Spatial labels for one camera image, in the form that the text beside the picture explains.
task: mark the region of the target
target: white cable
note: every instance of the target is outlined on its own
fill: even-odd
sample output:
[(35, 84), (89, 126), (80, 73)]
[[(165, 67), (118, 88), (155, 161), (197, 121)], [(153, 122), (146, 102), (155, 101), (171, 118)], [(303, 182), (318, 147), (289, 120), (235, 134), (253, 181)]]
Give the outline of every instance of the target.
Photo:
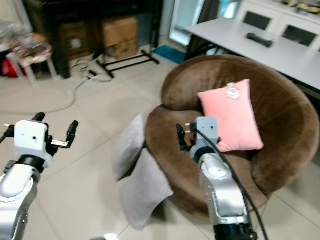
[[(78, 88), (80, 88), (86, 81), (88, 81), (88, 80), (85, 79), (84, 81), (82, 81), (78, 86), (76, 86), (72, 90), (72, 100), (66, 106), (63, 106), (63, 107), (60, 107), (60, 108), (57, 108), (57, 109), (54, 109), (54, 110), (50, 110), (50, 111), (43, 111), (43, 113), (51, 114), (51, 113), (60, 112), (62, 110), (70, 108), (77, 101), (77, 90), (78, 90)], [(28, 112), (23, 112), (23, 111), (0, 111), (0, 114), (2, 114), (2, 115), (28, 116), (28, 115), (35, 115), (35, 114), (37, 114), (39, 112), (41, 112), (41, 111), (35, 111), (35, 112), (29, 112), (29, 111)]]
[[(99, 83), (108, 83), (108, 82), (111, 82), (112, 79), (110, 80), (100, 80), (100, 79), (97, 79), (97, 77), (99, 75), (106, 75), (104, 73), (98, 73), (98, 75), (92, 77), (91, 79), (88, 79), (87, 77), (83, 77), (84, 73), (88, 70), (89, 68), (89, 63), (80, 63), (81, 61), (85, 60), (84, 59), (79, 59), (77, 61), (77, 64), (73, 66), (76, 67), (76, 66), (79, 66), (80, 64), (81, 65), (84, 65), (84, 67), (82, 67), (80, 69), (80, 73), (81, 73), (81, 78), (84, 80), (79, 84), (77, 85), (73, 90), (72, 90), (72, 100), (70, 101), (70, 103), (68, 103), (66, 106), (63, 106), (63, 107), (59, 107), (57, 109), (54, 109), (54, 110), (50, 110), (50, 111), (42, 111), (43, 113), (45, 114), (52, 114), (52, 113), (57, 113), (57, 112), (60, 112), (62, 110), (65, 110), (65, 109), (68, 109), (70, 108), (72, 105), (75, 104), (75, 102), (77, 101), (77, 90), (83, 85), (85, 84), (85, 82), (89, 81), (95, 81), (95, 82), (99, 82)], [(29, 115), (36, 115), (37, 113), (39, 113), (41, 111), (37, 111), (37, 112), (23, 112), (23, 111), (5, 111), (5, 110), (0, 110), (0, 114), (2, 115), (18, 115), (18, 116), (29, 116)]]

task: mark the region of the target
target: power cord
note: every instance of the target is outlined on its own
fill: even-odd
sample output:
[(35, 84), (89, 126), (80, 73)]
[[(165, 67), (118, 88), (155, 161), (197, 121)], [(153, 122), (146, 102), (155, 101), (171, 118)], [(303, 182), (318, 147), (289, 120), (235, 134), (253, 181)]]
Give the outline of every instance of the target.
[[(72, 90), (72, 99), (71, 101), (63, 107), (56, 108), (54, 110), (50, 111), (44, 111), (45, 114), (51, 114), (51, 113), (57, 113), (63, 110), (66, 110), (73, 106), (75, 102), (77, 101), (77, 90), (86, 82), (99, 82), (99, 83), (108, 83), (111, 82), (112, 79), (106, 74), (106, 73), (97, 73), (93, 70), (88, 70), (90, 67), (90, 62), (93, 61), (95, 58), (92, 57), (90, 58), (82, 58), (78, 59), (75, 63), (75, 65), (72, 66), (72, 69), (75, 72), (80, 73), (80, 78), (83, 79), (83, 81), (78, 84), (73, 90)], [(105, 80), (99, 79), (100, 76), (106, 77)], [(17, 116), (29, 116), (29, 115), (36, 115), (39, 111), (36, 112), (23, 112), (23, 111), (5, 111), (5, 110), (0, 110), (0, 114), (2, 115), (17, 115)]]
[(0, 144), (1, 144), (6, 138), (7, 138), (7, 137), (3, 135), (3, 136), (0, 138)]
[(240, 179), (238, 178), (234, 168), (232, 167), (232, 165), (229, 163), (229, 161), (226, 159), (226, 157), (220, 152), (220, 150), (217, 148), (217, 146), (205, 135), (203, 134), (200, 130), (198, 130), (197, 128), (194, 129), (197, 133), (199, 133), (212, 147), (213, 149), (218, 153), (218, 155), (220, 156), (220, 158), (223, 160), (223, 162), (225, 164), (227, 164), (227, 166), (230, 168), (233, 179), (235, 180), (236, 184), (239, 186), (240, 190), (242, 191), (242, 194), (244, 195), (244, 197), (249, 201), (249, 203), (251, 204), (253, 211), (256, 215), (256, 217), (258, 218), (258, 222), (259, 225), (261, 226), (262, 232), (263, 232), (263, 236), (265, 240), (269, 240), (268, 235), (267, 235), (267, 231), (264, 225), (264, 222), (262, 221), (262, 218), (259, 214), (259, 211), (254, 203), (254, 201), (251, 199), (251, 197), (249, 196), (248, 192), (245, 190), (244, 186), (242, 185)]

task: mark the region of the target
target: blue mat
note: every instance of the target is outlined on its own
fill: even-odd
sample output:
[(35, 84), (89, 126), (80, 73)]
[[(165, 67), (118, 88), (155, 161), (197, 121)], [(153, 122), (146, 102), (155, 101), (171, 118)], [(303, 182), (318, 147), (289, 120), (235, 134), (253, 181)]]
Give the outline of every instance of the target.
[(186, 54), (178, 51), (170, 46), (163, 45), (161, 47), (156, 48), (153, 50), (155, 54), (168, 59), (176, 64), (181, 64), (185, 61)]

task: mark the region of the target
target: wall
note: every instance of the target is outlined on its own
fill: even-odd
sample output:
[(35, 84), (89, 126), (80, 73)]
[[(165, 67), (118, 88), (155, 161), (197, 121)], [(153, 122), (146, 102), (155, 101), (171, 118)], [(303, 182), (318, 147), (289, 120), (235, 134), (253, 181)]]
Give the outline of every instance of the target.
[(0, 19), (17, 20), (17, 13), (13, 4), (13, 0), (0, 0)]

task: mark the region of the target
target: brown armchair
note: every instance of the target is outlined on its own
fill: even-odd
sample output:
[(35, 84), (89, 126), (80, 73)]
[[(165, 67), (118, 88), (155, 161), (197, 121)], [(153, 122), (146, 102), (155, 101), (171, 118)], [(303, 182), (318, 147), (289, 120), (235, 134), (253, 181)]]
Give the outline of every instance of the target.
[(162, 105), (146, 124), (146, 144), (166, 174), (171, 200), (195, 216), (208, 216), (197, 165), (180, 152), (176, 124), (203, 116), (197, 93), (250, 79), (250, 97), (264, 143), (260, 151), (225, 156), (258, 208), (271, 194), (295, 179), (313, 159), (319, 145), (315, 109), (290, 80), (255, 61), (231, 56), (201, 56), (184, 62), (166, 78)]

